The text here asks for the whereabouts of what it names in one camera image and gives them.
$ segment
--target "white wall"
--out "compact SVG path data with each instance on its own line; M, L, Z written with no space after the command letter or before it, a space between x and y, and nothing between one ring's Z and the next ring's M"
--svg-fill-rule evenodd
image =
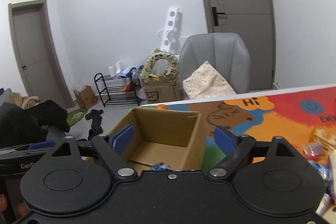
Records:
M77 84L123 60L133 65L160 46L167 9L179 7L181 36L206 33L203 0L58 0L60 23Z
M0 0L0 88L11 88L13 92L20 92L23 96L26 96L27 93L14 55L8 18L8 4L24 1L31 0ZM68 88L72 90L74 80L60 31L56 0L47 0L47 6L58 60Z
M336 0L273 0L275 81L281 88L336 83Z

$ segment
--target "black circular cover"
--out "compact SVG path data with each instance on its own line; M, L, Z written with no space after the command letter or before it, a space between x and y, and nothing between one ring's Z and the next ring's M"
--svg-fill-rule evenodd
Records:
M52 214L71 214L92 207L110 189L110 176L102 167L66 156L43 158L21 180L26 204Z
M315 211L325 191L318 172L304 159L293 157L247 165L234 177L234 188L252 208L282 216Z

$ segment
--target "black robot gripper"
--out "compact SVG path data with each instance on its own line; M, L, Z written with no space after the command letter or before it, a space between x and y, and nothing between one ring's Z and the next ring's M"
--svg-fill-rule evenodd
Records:
M17 223L327 224L315 214L323 179L284 138L258 142L221 130L235 149L207 174L138 176L106 137L64 139L23 175L21 193L30 212ZM265 159L252 164L255 157Z

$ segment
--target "door frame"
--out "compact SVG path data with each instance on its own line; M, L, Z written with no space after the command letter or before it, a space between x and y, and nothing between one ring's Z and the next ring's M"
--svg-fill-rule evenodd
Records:
M15 54L15 59L16 63L21 75L22 82L24 84L24 87L26 89L26 92L28 96L33 96L30 88L28 81L26 79L26 76L23 72L22 69L22 64L19 56L19 50L17 46L17 41L16 41L16 35L15 35L15 30L14 30L14 21L13 21L13 12L17 11L23 11L27 9L34 9L38 8L40 12L42 12L42 15L45 19L45 27L47 29L47 35L45 37L45 46L47 50L47 54L49 57L51 69L53 71L54 77L56 79L58 89L61 93L61 96L64 100L64 103L67 108L74 107L74 101L71 97L71 94L69 92L68 86L65 82L61 67L59 65L54 41L53 41L53 36L51 33L51 28L50 28L50 22L49 22L49 16L48 16L48 8L47 8L47 0L33 0L33 1L26 1L26 2L21 2L21 3L9 3L8 4L8 15L9 15L9 26L10 26L10 33L12 37L12 44L13 44L13 49L14 49L14 54Z
M212 8L210 4L210 0L203 0L205 17L207 22L208 33L214 32L214 21L212 15ZM272 67L272 85L274 85L274 77L275 77L275 66L276 66L276 29L275 29L275 17L274 17L274 5L273 0L269 0L270 3L270 11L271 11L271 19L272 19L272 44L273 44L273 67Z

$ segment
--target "polka dot fabric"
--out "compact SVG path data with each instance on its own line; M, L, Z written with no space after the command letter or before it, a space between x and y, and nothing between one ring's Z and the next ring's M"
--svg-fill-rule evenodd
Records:
M234 95L236 92L208 61L183 81L189 99Z

